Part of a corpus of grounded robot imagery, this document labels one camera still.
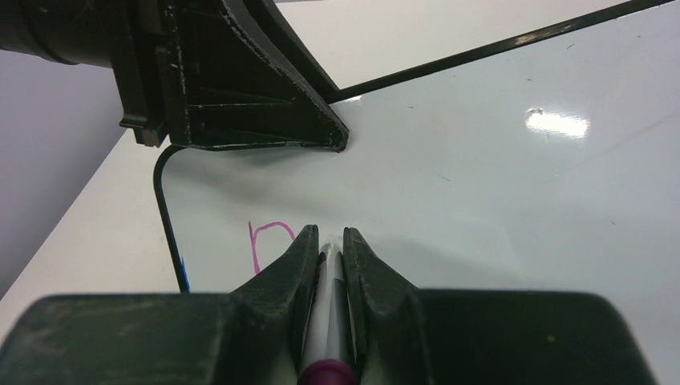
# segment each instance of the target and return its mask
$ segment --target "pink line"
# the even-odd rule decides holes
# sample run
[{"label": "pink line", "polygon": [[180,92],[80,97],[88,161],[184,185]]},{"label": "pink line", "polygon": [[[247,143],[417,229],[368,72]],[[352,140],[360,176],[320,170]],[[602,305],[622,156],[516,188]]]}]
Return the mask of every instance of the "pink line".
[{"label": "pink line", "polygon": [[261,272],[260,262],[259,258],[257,257],[257,251],[255,247],[255,243],[257,243],[257,234],[262,230],[271,229],[276,226],[284,228],[285,231],[288,232],[288,235],[290,235],[291,241],[295,240],[295,233],[293,233],[293,230],[290,228],[290,226],[283,222],[276,221],[268,223],[262,227],[258,227],[257,229],[255,229],[255,232],[253,232],[253,225],[250,223],[250,221],[248,221],[248,231],[250,233],[250,251],[253,252],[253,267],[255,268],[255,274],[259,274]]}]

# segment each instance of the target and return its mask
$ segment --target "black frame edge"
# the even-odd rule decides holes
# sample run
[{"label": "black frame edge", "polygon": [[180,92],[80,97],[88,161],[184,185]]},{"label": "black frame edge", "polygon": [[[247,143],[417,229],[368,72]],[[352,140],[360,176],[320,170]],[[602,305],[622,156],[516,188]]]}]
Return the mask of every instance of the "black frame edge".
[{"label": "black frame edge", "polygon": [[177,249],[175,242],[175,234],[172,232],[172,224],[170,223],[170,215],[168,213],[168,206],[165,205],[165,196],[163,195],[163,185],[161,177],[163,176],[163,168],[170,157],[184,147],[169,146],[158,157],[156,166],[153,168],[153,191],[156,194],[156,202],[158,203],[158,210],[160,212],[160,220],[163,222],[163,230],[165,231],[165,239],[168,241],[168,248],[170,249],[170,258],[172,259],[172,266],[175,268],[175,276],[177,277],[177,285],[180,287],[180,293],[189,292],[189,283],[186,273],[184,272],[184,265],[182,264],[182,257]]},{"label": "black frame edge", "polygon": [[526,34],[521,34],[512,38],[506,38],[505,40],[474,48],[472,50],[448,56],[443,59],[435,60],[434,62],[421,64],[417,67],[408,68],[403,71],[395,72],[394,74],[385,75],[377,79],[372,79],[364,83],[343,88],[342,90],[338,90],[328,95],[326,102],[337,103],[345,99],[354,98],[355,96],[364,95],[372,91],[394,86],[395,84],[404,83],[409,80],[432,75],[436,72],[458,67],[479,59],[487,58],[489,56],[501,54],[505,51],[510,51],[515,48],[526,47],[530,44],[537,43],[545,39],[554,38],[561,34],[574,32],[575,30],[580,30],[589,26],[595,26],[597,24],[608,22],[628,14],[634,14],[649,8],[654,8],[655,6],[662,6],[673,1],[675,0],[630,0],[628,2],[623,2],[621,4],[617,4],[616,6],[610,6],[602,10],[596,10],[590,14],[584,14],[577,18],[572,18],[565,22],[559,22],[551,26],[528,32]]}]

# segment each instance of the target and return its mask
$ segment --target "gray wall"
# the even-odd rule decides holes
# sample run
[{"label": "gray wall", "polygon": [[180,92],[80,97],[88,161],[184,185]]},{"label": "gray wall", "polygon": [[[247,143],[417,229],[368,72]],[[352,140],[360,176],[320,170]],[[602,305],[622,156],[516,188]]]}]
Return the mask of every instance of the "gray wall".
[{"label": "gray wall", "polygon": [[0,297],[121,137],[121,117],[111,70],[0,51]]}]

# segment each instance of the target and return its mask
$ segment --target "pink marker cap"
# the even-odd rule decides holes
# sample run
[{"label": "pink marker cap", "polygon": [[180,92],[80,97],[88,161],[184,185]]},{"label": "pink marker cap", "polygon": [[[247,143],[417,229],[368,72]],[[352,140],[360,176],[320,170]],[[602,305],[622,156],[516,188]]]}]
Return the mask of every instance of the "pink marker cap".
[{"label": "pink marker cap", "polygon": [[324,359],[309,365],[300,375],[298,385],[357,385],[357,375],[346,363]]}]

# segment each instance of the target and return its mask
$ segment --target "white marker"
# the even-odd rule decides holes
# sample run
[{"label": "white marker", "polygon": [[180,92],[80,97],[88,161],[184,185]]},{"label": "white marker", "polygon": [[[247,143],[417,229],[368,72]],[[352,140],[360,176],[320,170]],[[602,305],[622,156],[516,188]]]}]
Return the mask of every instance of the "white marker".
[{"label": "white marker", "polygon": [[356,385],[342,250],[330,236],[319,254],[318,282],[302,351],[300,385]]}]

